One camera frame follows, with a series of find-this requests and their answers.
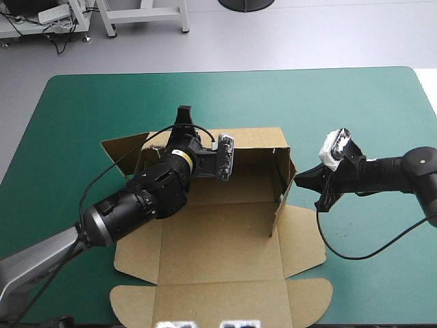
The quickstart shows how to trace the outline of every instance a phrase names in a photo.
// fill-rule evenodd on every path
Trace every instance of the black motor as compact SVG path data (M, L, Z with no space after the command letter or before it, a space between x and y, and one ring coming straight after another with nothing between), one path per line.
M194 177L228 181L233 138L221 134L216 149L204 148L190 111L188 106L178 108L175 126L157 164L86 210L86 234L92 245L111 245L151 219L164 219L178 212L186 204L189 182Z

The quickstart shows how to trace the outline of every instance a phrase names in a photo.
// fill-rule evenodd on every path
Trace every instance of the brown cardboard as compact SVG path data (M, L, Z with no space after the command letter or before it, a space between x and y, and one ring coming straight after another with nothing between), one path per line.
M314 323L333 289L325 279L284 280L323 263L326 255L315 213L285 204L296 169L280 128L211 132L235 138L231 180L194 180L180 212L117 244L115 268L157 287L115 287L115 314L127 328L153 328L163 320L193 320L200 327L232 319L281 328ZM122 173L157 162L168 136L144 145ZM133 138L102 145L116 160L121 146L140 139ZM202 141L209 146L207 136Z

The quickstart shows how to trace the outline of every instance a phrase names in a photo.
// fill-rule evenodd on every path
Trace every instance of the white metal frame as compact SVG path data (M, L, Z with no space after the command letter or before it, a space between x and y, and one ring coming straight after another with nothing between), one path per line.
M88 0L88 6L93 7L96 0ZM80 3L84 4L85 2L83 0L68 0L68 3L70 4L73 14L77 19L77 26L74 30L75 32L86 32L89 30L89 21L91 19L92 12L84 13L85 6L80 5ZM38 16L32 16L28 17L29 19L33 21L38 21ZM45 26L32 24L28 22L21 22L21 23L15 23L13 20L14 26L17 28L17 30L20 31L23 35L29 35L29 34L41 34L45 30ZM62 29L60 27L50 27L48 28L45 33L68 33L69 30ZM20 34L11 26L11 24L8 22L8 20L0 16L0 39L5 38L18 38Z
M178 0L178 6L171 8L154 8L154 0L141 0L139 9L110 10L107 0L96 0L108 36L115 37L114 24L167 21L180 19L183 32L189 32L188 15L185 0Z

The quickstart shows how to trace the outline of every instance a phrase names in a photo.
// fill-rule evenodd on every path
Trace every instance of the cable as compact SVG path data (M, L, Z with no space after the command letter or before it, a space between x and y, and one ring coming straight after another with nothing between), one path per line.
M23 36L23 34L16 28L15 24L11 21L11 18L9 17L9 15L5 14L4 12L0 12L0 15L2 15L4 18L6 18L6 20L9 22L9 24L12 25L12 27L15 29L15 31L17 31L17 33L20 36Z
M166 128L163 128L162 130L159 130L158 132L154 133L151 137L145 138L141 143L139 143L136 147L134 147L132 150L130 150L129 152L127 152L125 155L123 155L122 157L120 157L118 160L116 160L114 163L112 163L110 166L108 166L105 170L103 170L102 173L100 173L99 175L97 175L85 188L83 194L82 194L82 198L79 201L79 218L80 218L80 223L81 223L81 228L82 231L85 230L85 221L83 219L83 203L85 202L85 198L87 197L88 191L91 189L91 187L94 185L94 183L96 183L101 177L103 177L107 172L109 172L109 170L111 170L113 167L115 167L117 164L119 164L121 161L123 161L127 156L131 155L133 152L135 152L136 150L138 150L139 148L143 147L143 145L147 142L149 142L150 140L152 140L153 138L155 138L157 135L160 135L161 133L169 130L170 128L175 128L175 127L183 127L183 126L192 126L193 128L198 128L199 130L202 130L203 132L205 132L210 138L212 142L215 142L215 138L214 136L211 134L210 131L206 130L205 128L195 125L195 124L173 124L170 125Z
M160 135L161 133L169 130L170 128L175 127L183 127L183 126L192 126L193 128L198 128L199 130L202 130L205 132L210 138L212 142L215 142L214 136L211 134L210 131L206 130L205 128L195 125L195 124L173 124L168 126L167 128L163 128L162 130L159 130L158 132L154 133L152 136L145 138L139 145L134 147L132 150L129 150L125 155L123 155L120 159L116 160L113 164L108 166L102 173L97 175L85 188L82 198L79 201L79 217L80 217L80 224L78 227L79 235L75 242L72 244L71 248L68 250L67 254L62 258L62 261L59 263L59 265L56 267L56 269L53 271L53 273L50 275L50 277L47 279L43 287L38 291L37 295L27 304L26 308L18 315L17 319L9 326L9 328L15 328L15 326L23 319L23 317L26 315L26 313L30 310L30 308L36 303L36 301L40 298L40 296L44 293L44 291L48 288L50 283L56 278L57 274L60 272L62 267L68 262L70 259L70 256L76 246L79 244L79 242L83 241L85 238L85 225L83 220L83 203L85 201L85 198L87 197L88 191L91 189L91 187L96 183L101 177L103 177L110 169L115 167L118 163L123 161L127 156L131 155L133 152L141 148L146 142L149 142L153 138L155 138L157 135Z
M41 297L41 295L46 291L48 288L48 285L55 279L57 274L60 272L62 267L67 263L67 261L70 259L70 256L76 246L78 245L79 241L81 241L82 235L79 234L78 238L75 240L75 242L71 245L69 248L67 254L64 256L62 261L59 263L59 265L56 267L56 269L53 271L53 273L50 275L50 277L47 279L43 287L38 291L38 293L33 297L33 299L27 304L25 309L18 315L18 317L15 319L15 321L9 326L9 328L15 328L15 326L23 319L23 317L26 315L27 311L30 310L30 308L36 303L36 301Z
M409 228L405 229L403 232L401 232L400 234L398 234L395 238L393 238L391 241L389 241L387 244L383 245L381 248L375 250L374 252L367 254L365 256L346 256L343 255L341 253L339 253L338 251L336 251L335 249L333 249L333 247L328 243L328 241L326 240L326 237L323 235L322 232L322 228L320 227L320 220L319 220L319 211L317 210L315 212L315 217L316 217L316 221L317 221L317 227L319 229L319 233L320 236L322 236L323 242L325 243L325 245L327 246L327 248L329 248L329 250L331 252L333 252L335 255L339 256L340 258L343 258L345 260L352 260L352 261L359 261L359 260L366 260L368 258L372 258L375 255L379 254L381 251L385 250L387 247L391 246L392 244L394 244L396 241L398 241L400 238L402 238L403 236L405 236L407 233L409 233L410 231L414 230L415 228L419 227L421 224L425 223L426 221L433 219L434 217L437 217L437 215L432 215L431 217L426 217L422 220L420 220L419 222L413 224L412 226L410 226Z

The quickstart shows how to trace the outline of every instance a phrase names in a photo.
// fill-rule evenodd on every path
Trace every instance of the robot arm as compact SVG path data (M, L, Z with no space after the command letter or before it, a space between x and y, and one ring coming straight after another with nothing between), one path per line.
M299 187L321 194L315 203L319 212L328 212L344 193L401 191L415 194L437 227L437 149L419 147L401 157L369 160L342 128L328 135L320 158L322 164L295 177Z
M190 110L179 107L175 124L187 125L173 128L157 164L85 211L84 238L78 240L81 229L76 225L0 260L0 321L16 320L26 307L29 291L66 256L71 260L91 246L112 245L150 220L178 212L186 204L189 182L194 178L229 180L234 139L222 134L216 149L204 148L189 125L193 124Z

